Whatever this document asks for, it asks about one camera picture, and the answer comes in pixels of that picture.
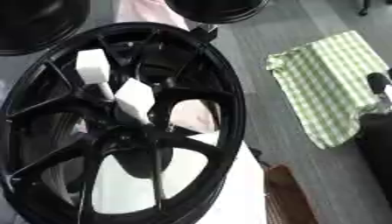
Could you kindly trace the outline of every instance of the wheel spoke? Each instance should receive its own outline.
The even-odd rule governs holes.
[[[67,97],[60,97],[50,101],[43,101],[30,107],[20,109],[18,112],[8,115],[8,117],[11,120],[15,120],[19,118],[30,118],[32,116],[38,116],[43,113],[47,114],[59,110],[59,108],[63,108],[62,106],[68,104],[69,102],[70,100]]]
[[[93,190],[100,169],[101,160],[94,151],[89,150],[84,159],[83,187],[80,192],[78,224],[94,223]]]
[[[118,52],[113,50],[113,48],[108,44],[104,37],[98,36],[97,39],[109,61],[115,63],[119,67],[123,67],[129,63],[125,58],[121,57]]]
[[[168,147],[197,151],[208,158],[216,158],[223,152],[221,148],[208,143],[203,143],[187,136],[162,131],[151,126],[145,126],[145,128],[148,133],[148,138],[151,141],[156,142],[159,148]]]
[[[55,74],[57,74],[66,84],[66,87],[70,89],[70,92],[72,92],[72,85],[69,82],[68,78],[66,75],[61,71],[61,69],[56,66],[51,60],[48,60],[45,65],[51,69]]]
[[[165,199],[164,188],[162,185],[162,156],[161,151],[154,147],[151,152],[152,155],[152,184],[154,188],[154,197],[156,207],[163,210],[162,204]]]
[[[61,162],[80,157],[82,151],[88,147],[90,147],[90,144],[86,139],[82,138],[67,147],[53,151],[37,162],[16,171],[11,175],[10,179],[15,186],[29,183],[38,178],[39,175],[48,168],[54,167]]]
[[[93,103],[71,97],[63,97],[50,101],[44,101],[39,104],[23,108],[8,118],[12,121],[29,121],[36,116],[47,116],[56,113],[73,113],[83,117],[87,122],[113,124],[111,119],[103,108],[95,106]]]

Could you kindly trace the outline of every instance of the black wheel rim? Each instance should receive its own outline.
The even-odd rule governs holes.
[[[134,43],[134,51],[123,54],[117,43]],[[154,125],[137,126],[118,123],[114,118],[113,103],[96,99],[88,93],[77,74],[68,69],[73,64],[77,51],[101,48],[105,51],[113,74],[110,86],[116,90],[129,77],[138,78],[147,84],[141,64],[145,62],[144,48],[150,43],[175,45],[192,53],[187,63],[175,71],[173,77],[181,86],[159,87],[155,92],[157,103],[151,109]],[[198,88],[193,83],[192,68],[200,64],[208,65],[211,75],[204,83],[210,87]],[[47,100],[48,93],[40,88],[44,77],[61,82],[64,89],[60,95]],[[37,103],[44,96],[44,101]],[[200,99],[220,105],[221,126],[217,146],[192,140],[176,131],[168,131],[171,109],[176,102]],[[69,113],[83,117],[91,134],[82,137],[63,148],[51,149],[41,159],[26,165],[22,159],[21,142],[29,132],[29,125],[40,117],[56,113]],[[196,215],[200,205],[211,200],[212,194],[221,183],[234,162],[241,145],[245,106],[241,85],[235,72],[224,57],[208,43],[201,43],[189,32],[163,24],[129,23],[112,24],[82,33],[65,41],[35,63],[18,81],[6,99],[3,109],[2,132],[2,183],[7,200],[32,223],[183,223],[186,217]],[[108,150],[106,143],[116,142],[118,137],[129,133],[139,133],[143,144],[152,150],[153,183],[156,205],[140,212],[121,215],[96,213],[92,208],[91,194],[99,164],[104,156],[117,153]],[[202,153],[208,158],[203,172],[184,191],[171,199],[164,199],[159,171],[159,153],[162,147],[179,147]],[[71,206],[58,195],[48,190],[39,175],[60,162],[83,157],[83,191],[80,203]]]

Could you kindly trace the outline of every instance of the white block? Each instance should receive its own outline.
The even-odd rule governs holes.
[[[387,85],[384,89],[385,95],[389,98],[389,100],[392,102],[392,86]]]
[[[118,106],[128,115],[146,124],[150,120],[147,113],[155,103],[151,87],[141,81],[130,78],[115,93]]]
[[[102,49],[78,52],[76,71],[87,84],[98,84],[109,81],[110,64]]]

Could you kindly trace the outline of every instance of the checkered cloth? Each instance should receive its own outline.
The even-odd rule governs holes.
[[[270,55],[267,62],[320,149],[343,144],[359,130],[359,116],[375,112],[379,100],[366,77],[388,69],[355,31]]]

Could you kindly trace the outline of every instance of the floor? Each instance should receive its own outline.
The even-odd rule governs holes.
[[[112,21],[109,1],[92,4],[83,29]],[[353,143],[319,150],[310,142],[264,60],[270,53],[356,30],[392,63],[392,8],[374,1],[367,17],[358,17],[358,8],[355,0],[271,0],[256,17],[223,25],[213,42],[240,76],[248,104],[247,143],[263,152],[262,159],[293,170],[320,224],[389,224],[392,213]],[[0,58],[0,101],[41,53]],[[0,199],[0,224],[11,223],[23,221]]]

